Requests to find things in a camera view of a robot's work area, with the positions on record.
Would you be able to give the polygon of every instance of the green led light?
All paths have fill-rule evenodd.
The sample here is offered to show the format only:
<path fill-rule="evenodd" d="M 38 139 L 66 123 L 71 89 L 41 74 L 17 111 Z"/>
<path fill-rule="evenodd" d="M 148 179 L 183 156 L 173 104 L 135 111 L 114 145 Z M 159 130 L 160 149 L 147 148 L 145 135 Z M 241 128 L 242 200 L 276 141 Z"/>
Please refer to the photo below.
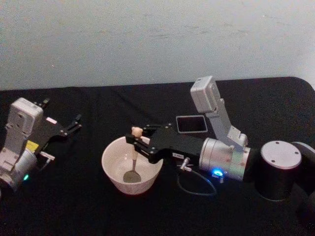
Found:
<path fill-rule="evenodd" d="M 23 180 L 27 180 L 29 178 L 29 175 L 25 175 Z"/>

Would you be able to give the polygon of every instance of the white bowl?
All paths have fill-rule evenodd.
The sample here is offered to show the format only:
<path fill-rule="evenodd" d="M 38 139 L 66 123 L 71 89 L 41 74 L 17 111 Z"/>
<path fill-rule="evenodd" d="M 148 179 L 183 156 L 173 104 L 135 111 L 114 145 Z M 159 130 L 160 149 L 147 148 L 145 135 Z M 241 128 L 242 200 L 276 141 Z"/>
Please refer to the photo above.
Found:
<path fill-rule="evenodd" d="M 150 139 L 141 137 L 145 143 Z M 113 184 L 123 193 L 137 195 L 147 191 L 154 183 L 161 170 L 163 159 L 156 164 L 149 163 L 148 159 L 138 153 L 135 170 L 141 176 L 141 182 L 126 183 L 124 174 L 132 169 L 132 153 L 134 146 L 126 143 L 126 138 L 121 137 L 107 146 L 102 156 L 102 167 Z"/>

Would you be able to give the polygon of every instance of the cable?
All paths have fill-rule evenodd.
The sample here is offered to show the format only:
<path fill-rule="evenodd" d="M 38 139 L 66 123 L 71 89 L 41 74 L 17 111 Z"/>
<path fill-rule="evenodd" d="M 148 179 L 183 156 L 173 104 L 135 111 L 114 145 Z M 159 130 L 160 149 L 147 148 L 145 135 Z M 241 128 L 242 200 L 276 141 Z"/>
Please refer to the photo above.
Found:
<path fill-rule="evenodd" d="M 196 193 L 196 192 L 191 192 L 187 189 L 185 189 L 184 187 L 182 187 L 180 181 L 179 181 L 179 177 L 180 174 L 177 174 L 177 185 L 179 186 L 180 189 L 182 189 L 184 192 L 189 193 L 189 194 L 193 194 L 193 195 L 197 195 L 197 196 L 205 196 L 205 197 L 212 197 L 215 196 L 217 194 L 217 189 L 214 187 L 214 185 L 210 182 L 210 180 L 208 180 L 207 178 L 205 178 L 204 176 L 202 176 L 201 174 L 199 174 L 196 171 L 191 171 L 193 174 L 199 176 L 200 178 L 202 178 L 203 180 L 205 180 L 213 189 L 213 193 Z"/>

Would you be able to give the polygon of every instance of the blue led light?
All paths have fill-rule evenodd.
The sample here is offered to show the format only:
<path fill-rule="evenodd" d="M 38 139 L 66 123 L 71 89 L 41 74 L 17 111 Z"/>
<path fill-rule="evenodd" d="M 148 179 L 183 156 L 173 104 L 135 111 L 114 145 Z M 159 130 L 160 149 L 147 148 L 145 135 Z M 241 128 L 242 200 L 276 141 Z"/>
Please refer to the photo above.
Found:
<path fill-rule="evenodd" d="M 23 180 L 27 180 L 29 178 L 29 175 L 25 175 Z"/>
<path fill-rule="evenodd" d="M 216 175 L 216 176 L 223 176 L 223 172 L 219 169 L 213 169 L 212 170 L 212 174 Z"/>

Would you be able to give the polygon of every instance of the black table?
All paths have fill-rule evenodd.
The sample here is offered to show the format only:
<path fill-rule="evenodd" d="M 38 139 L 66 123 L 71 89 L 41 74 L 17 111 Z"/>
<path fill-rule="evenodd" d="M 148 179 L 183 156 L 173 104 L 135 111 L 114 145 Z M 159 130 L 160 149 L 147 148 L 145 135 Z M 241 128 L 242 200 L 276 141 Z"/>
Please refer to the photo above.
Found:
<path fill-rule="evenodd" d="M 315 91 L 305 81 L 217 83 L 232 124 L 247 134 L 250 147 L 271 140 L 312 143 Z M 45 115 L 64 125 L 78 113 L 83 116 L 77 135 L 47 147 L 56 160 L 0 203 L 0 235 L 311 235 L 295 215 L 307 197 L 297 185 L 280 203 L 260 197 L 253 184 L 234 180 L 214 181 L 219 192 L 214 198 L 192 196 L 177 187 L 173 162 L 165 160 L 152 188 L 130 197 L 105 176 L 102 152 L 132 125 L 198 114 L 189 93 L 192 84 L 0 91 L 1 145 L 9 106 L 19 97 L 51 98 Z M 209 129 L 204 137 L 214 138 Z"/>

